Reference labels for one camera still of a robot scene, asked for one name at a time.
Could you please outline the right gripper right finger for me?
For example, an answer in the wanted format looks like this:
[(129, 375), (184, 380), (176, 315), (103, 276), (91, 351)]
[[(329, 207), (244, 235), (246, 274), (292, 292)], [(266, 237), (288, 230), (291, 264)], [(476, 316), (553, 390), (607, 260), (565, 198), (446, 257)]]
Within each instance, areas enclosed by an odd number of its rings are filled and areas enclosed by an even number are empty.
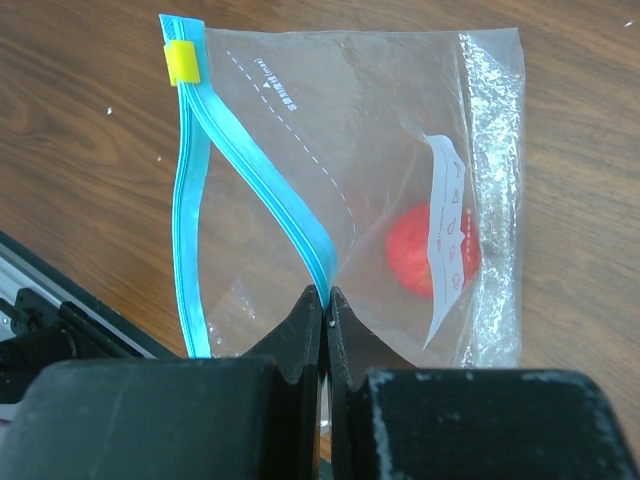
[(407, 362), (333, 289), (325, 316), (337, 479), (635, 479), (588, 376)]

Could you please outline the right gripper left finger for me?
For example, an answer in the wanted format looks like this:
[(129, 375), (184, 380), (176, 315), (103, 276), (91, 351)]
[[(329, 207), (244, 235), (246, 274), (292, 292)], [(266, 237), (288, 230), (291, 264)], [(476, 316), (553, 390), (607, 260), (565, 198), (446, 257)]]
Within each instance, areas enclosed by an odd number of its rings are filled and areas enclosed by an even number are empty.
[(245, 354), (97, 357), (53, 327), (1, 345), (5, 479), (315, 479), (320, 298)]

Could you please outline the large red apple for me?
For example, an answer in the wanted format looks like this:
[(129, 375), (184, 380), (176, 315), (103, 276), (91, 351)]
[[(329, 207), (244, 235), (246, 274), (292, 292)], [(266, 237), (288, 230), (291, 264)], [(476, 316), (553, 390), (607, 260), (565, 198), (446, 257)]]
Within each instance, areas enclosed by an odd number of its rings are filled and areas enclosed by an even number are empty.
[[(427, 258), (429, 203), (413, 206), (390, 228), (386, 238), (386, 259), (398, 283), (419, 297), (433, 299), (433, 282)], [(480, 246), (471, 211), (462, 214), (464, 242), (461, 245), (467, 287), (480, 268)]]

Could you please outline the blue zip top bag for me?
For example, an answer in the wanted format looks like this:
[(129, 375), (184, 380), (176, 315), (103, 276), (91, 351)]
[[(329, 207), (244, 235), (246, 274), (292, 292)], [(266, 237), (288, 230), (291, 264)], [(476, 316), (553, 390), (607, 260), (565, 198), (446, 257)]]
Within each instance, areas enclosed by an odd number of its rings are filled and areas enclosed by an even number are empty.
[[(302, 290), (340, 289), (417, 366), (507, 368), (521, 351), (525, 63), (515, 28), (209, 28), (162, 15), (179, 101), (172, 205), (187, 352), (237, 356)], [(428, 300), (386, 259), (429, 203)], [(462, 214), (480, 268), (465, 287)]]

